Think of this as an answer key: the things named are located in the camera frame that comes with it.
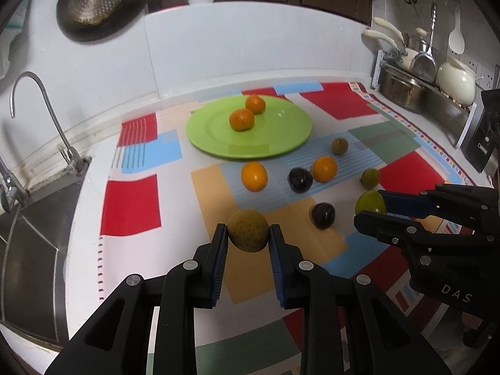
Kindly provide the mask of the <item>yellow-green round fruit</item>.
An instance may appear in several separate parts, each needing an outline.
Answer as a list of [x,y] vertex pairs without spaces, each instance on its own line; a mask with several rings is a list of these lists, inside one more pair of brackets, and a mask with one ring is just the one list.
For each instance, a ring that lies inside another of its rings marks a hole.
[[366,191],[358,198],[355,205],[356,214],[360,214],[362,211],[386,214],[386,202],[378,191]]

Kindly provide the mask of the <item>dark purple plum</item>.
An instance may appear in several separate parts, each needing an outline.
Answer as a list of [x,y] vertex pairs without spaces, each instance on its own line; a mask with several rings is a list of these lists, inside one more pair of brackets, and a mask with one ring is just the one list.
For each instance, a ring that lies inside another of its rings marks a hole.
[[288,183],[295,193],[307,192],[313,185],[312,174],[302,167],[294,167],[288,174]]
[[336,209],[331,203],[320,202],[312,208],[311,219],[317,229],[330,228],[336,219]]

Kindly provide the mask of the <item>speckled yellow-brown fruit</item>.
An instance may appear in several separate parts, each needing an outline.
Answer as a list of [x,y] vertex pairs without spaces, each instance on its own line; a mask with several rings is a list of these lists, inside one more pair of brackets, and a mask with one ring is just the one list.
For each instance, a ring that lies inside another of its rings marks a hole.
[[269,224],[266,218],[252,209],[234,212],[227,229],[234,246],[243,252],[260,252],[267,245]]

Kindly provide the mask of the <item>brownish green round fruit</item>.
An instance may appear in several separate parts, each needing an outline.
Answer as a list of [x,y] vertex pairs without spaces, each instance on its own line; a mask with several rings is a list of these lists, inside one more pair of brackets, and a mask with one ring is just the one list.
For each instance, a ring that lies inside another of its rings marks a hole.
[[334,139],[331,143],[331,151],[339,156],[345,154],[348,151],[348,141],[343,137]]

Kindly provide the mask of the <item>orange citrus fruit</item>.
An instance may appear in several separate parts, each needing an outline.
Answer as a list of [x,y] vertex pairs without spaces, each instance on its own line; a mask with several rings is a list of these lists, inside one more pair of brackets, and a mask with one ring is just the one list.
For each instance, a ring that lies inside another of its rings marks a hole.
[[317,158],[312,166],[313,178],[321,183],[327,183],[337,175],[337,162],[333,157],[322,156]]

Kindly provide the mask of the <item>small orange citrus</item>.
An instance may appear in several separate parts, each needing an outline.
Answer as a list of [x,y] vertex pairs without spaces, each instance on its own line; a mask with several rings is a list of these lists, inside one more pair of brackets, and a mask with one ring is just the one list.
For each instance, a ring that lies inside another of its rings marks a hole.
[[268,184],[268,174],[260,162],[246,162],[241,170],[241,180],[247,190],[259,192]]

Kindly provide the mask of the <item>large orange mandarin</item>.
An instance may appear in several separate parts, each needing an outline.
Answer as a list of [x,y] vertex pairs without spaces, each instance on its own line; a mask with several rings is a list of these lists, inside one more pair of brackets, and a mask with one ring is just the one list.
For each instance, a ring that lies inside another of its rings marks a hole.
[[246,108],[239,108],[231,113],[229,123],[234,131],[251,130],[254,127],[254,114]]

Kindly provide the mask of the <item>small orange mandarin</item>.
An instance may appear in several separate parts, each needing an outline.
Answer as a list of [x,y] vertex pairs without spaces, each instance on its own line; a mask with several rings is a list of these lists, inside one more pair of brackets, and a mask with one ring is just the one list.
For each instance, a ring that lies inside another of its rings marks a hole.
[[266,102],[259,95],[250,95],[245,100],[245,108],[253,114],[261,114],[266,110]]

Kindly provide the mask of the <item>stainless steel sink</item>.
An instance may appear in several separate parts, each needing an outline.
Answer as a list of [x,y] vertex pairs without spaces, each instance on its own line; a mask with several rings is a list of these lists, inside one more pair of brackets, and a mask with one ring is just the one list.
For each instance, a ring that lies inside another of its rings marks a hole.
[[69,341],[63,271],[84,181],[64,174],[1,212],[1,323],[57,347]]

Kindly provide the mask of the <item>metal dish rack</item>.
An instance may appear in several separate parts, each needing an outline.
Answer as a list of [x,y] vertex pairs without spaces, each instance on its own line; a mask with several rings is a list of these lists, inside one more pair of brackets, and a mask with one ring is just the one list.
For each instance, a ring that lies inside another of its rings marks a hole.
[[394,58],[391,52],[378,51],[371,88],[411,113],[428,113],[450,131],[454,136],[453,146],[459,149],[473,128],[477,104],[463,106],[455,102],[437,86],[395,66]]

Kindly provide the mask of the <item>white ceramic kettle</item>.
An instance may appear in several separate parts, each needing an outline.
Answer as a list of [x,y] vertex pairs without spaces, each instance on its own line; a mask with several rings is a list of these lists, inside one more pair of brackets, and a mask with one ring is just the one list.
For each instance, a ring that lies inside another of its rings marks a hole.
[[481,80],[481,77],[455,57],[447,56],[437,69],[437,86],[444,94],[463,107],[469,107],[473,104],[478,80]]

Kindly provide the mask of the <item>stainless steel pot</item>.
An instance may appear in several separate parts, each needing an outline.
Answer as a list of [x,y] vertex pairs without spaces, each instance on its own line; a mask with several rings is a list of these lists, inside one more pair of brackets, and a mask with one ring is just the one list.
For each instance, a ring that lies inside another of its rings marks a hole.
[[381,94],[400,108],[411,113],[423,113],[428,90],[413,78],[401,72],[383,67],[381,70]]

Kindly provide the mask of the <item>metal slotted spatula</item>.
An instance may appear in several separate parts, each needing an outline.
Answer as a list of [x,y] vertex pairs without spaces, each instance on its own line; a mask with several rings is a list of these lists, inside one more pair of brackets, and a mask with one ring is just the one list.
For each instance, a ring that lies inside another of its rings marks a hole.
[[431,32],[430,39],[425,51],[419,52],[411,63],[411,70],[414,75],[428,83],[433,83],[437,75],[437,63],[432,54],[432,44],[437,22],[437,3],[436,0],[431,4]]

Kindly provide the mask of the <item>colourful patchwork table mat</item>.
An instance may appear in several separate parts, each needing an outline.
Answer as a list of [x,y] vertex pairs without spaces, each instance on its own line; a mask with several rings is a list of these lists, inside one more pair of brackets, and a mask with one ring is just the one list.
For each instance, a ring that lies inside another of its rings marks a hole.
[[[187,120],[197,102],[122,123],[104,192],[99,295],[108,296],[132,273],[167,273],[209,241],[218,223],[252,209],[281,226],[289,243],[330,273],[371,278],[442,355],[459,347],[461,315],[413,290],[399,250],[358,233],[353,216],[367,168],[381,172],[383,189],[416,194],[440,183],[470,184],[466,167],[422,130],[420,118],[380,101],[359,83],[268,87],[262,94],[298,105],[313,129],[303,146],[263,162],[268,184],[259,192],[244,187],[241,162],[212,157],[188,141]],[[339,137],[348,141],[341,156],[331,151]],[[313,179],[307,192],[295,193],[287,179],[291,169],[312,174],[322,156],[336,160],[336,177],[327,183]],[[320,202],[336,209],[335,222],[324,230],[311,219]]]

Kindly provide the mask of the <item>white rice spoon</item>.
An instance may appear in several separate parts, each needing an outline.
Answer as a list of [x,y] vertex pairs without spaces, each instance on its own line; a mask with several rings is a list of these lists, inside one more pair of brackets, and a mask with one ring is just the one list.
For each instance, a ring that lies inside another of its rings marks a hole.
[[454,28],[448,36],[448,47],[457,55],[464,53],[465,42],[461,31],[461,12],[459,6],[454,11]]

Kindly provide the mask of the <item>lime green plate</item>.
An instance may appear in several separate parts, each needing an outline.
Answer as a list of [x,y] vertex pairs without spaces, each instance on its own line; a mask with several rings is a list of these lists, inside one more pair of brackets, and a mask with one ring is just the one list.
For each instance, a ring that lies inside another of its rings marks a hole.
[[203,104],[187,120],[186,135],[197,149],[220,158],[270,158],[300,147],[313,129],[310,116],[287,99],[262,96],[263,112],[246,107],[249,96]]

